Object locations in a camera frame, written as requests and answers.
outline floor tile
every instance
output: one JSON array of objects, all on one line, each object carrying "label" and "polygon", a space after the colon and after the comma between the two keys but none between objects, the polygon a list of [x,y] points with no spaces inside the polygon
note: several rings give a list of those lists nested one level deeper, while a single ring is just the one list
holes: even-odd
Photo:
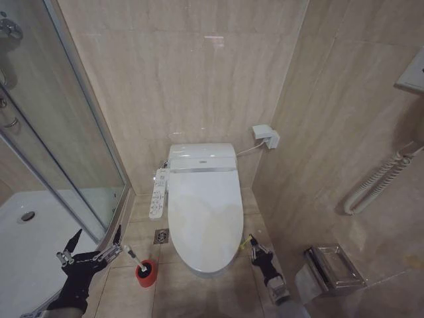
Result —
[{"label": "floor tile", "polygon": [[[272,249],[274,251],[274,247],[272,246],[271,239],[268,235],[268,231],[266,230],[265,223],[261,215],[244,216],[243,237],[247,238],[249,234],[252,234],[265,248]],[[250,244],[249,247],[245,250],[248,250],[248,253],[250,253]],[[278,259],[275,255],[272,263],[277,271],[282,274],[280,263],[278,262]],[[268,289],[264,284],[264,276],[262,275],[260,268],[253,265],[251,266],[256,280],[260,301],[264,308],[265,317],[277,317],[277,307],[270,299]]]},{"label": "floor tile", "polygon": [[[158,260],[160,245],[153,245],[154,231],[156,229],[163,229],[164,225],[165,223],[163,221],[130,222],[125,231],[122,245],[130,245],[140,260],[147,258]],[[134,262],[125,252],[122,252],[112,263],[112,267],[114,268],[133,265]]]},{"label": "floor tile", "polygon": [[155,285],[141,288],[134,271],[132,266],[110,269],[96,318],[152,316]]},{"label": "floor tile", "polygon": [[88,291],[89,297],[87,298],[87,311],[82,316],[83,318],[94,318],[97,307],[99,307],[101,294],[103,293],[103,288],[105,287],[109,269],[110,267],[106,267],[104,270],[94,275]]},{"label": "floor tile", "polygon": [[130,222],[136,221],[149,221],[148,212],[150,210],[150,201],[152,195],[136,195],[134,204],[132,205],[132,212]]},{"label": "floor tile", "polygon": [[216,278],[200,278],[184,263],[159,267],[153,317],[263,317],[248,258],[235,258]]},{"label": "floor tile", "polygon": [[258,204],[250,188],[241,189],[241,200],[244,214],[259,214]]},{"label": "floor tile", "polygon": [[160,245],[160,256],[159,263],[175,263],[182,262],[180,255],[178,255],[177,250],[172,242],[172,238],[170,237],[168,243],[164,243]]}]

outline power cord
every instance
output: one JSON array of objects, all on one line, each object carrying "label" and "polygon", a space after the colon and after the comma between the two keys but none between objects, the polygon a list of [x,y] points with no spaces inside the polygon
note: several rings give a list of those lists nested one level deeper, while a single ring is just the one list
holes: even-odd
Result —
[{"label": "power cord", "polygon": [[256,149],[256,148],[259,148],[259,147],[261,147],[264,143],[265,143],[265,138],[264,138],[264,140],[262,140],[262,142],[258,145],[258,146],[255,146],[255,147],[252,147],[252,148],[250,148],[250,149],[248,149],[248,150],[243,150],[242,152],[239,152],[238,154],[236,154],[236,156],[239,156],[239,155],[241,155],[241,154],[244,154],[245,152],[248,152],[248,151],[251,151],[251,150],[253,150],[253,149]]}]

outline toilet paper holder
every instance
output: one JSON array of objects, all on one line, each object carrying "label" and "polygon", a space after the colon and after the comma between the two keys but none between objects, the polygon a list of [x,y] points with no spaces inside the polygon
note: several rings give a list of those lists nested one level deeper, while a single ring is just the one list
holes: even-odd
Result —
[{"label": "toilet paper holder", "polygon": [[312,246],[304,255],[323,293],[344,295],[366,286],[339,244]]}]

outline shower enclosure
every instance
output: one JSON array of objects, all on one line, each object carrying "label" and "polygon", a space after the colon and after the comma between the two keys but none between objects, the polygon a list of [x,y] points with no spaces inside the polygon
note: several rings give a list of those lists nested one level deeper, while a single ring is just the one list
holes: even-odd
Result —
[{"label": "shower enclosure", "polygon": [[0,317],[46,303],[129,188],[54,1],[0,0]]}]

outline shower drain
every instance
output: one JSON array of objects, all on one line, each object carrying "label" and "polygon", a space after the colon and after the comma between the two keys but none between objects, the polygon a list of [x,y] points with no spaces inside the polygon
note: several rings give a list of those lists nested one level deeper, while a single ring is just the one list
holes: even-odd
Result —
[{"label": "shower drain", "polygon": [[154,241],[153,244],[164,244],[168,243],[168,237],[170,236],[169,229],[160,229],[154,231]]},{"label": "shower drain", "polygon": [[32,220],[34,217],[35,217],[35,212],[29,211],[23,214],[23,216],[21,217],[21,220],[24,222],[28,222],[29,220]]}]

